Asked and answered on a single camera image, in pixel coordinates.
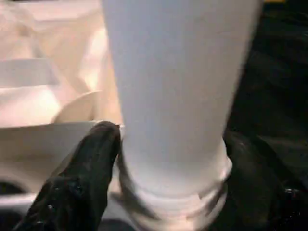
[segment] gloved hand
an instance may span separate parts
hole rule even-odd
[[[50,177],[14,231],[95,231],[107,207],[119,126],[101,122],[79,143],[66,169]]]

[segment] white cylinder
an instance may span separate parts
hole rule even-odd
[[[103,0],[138,187],[173,197],[226,177],[222,133],[259,0]]]

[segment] white surface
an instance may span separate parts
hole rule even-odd
[[[0,91],[0,127],[48,124],[61,105],[50,86],[36,86]]]
[[[26,38],[12,39],[0,46],[0,60],[30,59],[35,57],[30,41]]]
[[[103,62],[103,67],[99,76],[98,89],[101,91],[97,95],[98,98],[96,100],[96,119],[108,120],[115,124],[123,124],[112,58],[109,52]]]
[[[100,7],[99,0],[45,0],[19,2],[38,21],[78,18]]]
[[[0,61],[0,90],[53,84],[59,84],[59,80],[47,59]]]
[[[48,124],[74,91],[47,59],[0,62],[0,127]]]
[[[37,193],[95,122],[0,129],[0,180]]]
[[[95,120],[99,92],[89,92],[64,105],[53,123],[82,122]]]
[[[108,38],[104,27],[94,32],[80,65],[80,78],[92,91],[101,90],[99,82],[105,79],[108,67]]]
[[[102,13],[96,9],[76,20],[58,22],[51,28],[36,32],[35,38],[42,54],[49,58],[79,95],[92,90],[87,85],[87,81],[84,81],[92,78],[91,75],[81,77],[80,74],[84,73],[80,70],[84,69],[83,58],[89,52],[91,35],[102,27]]]

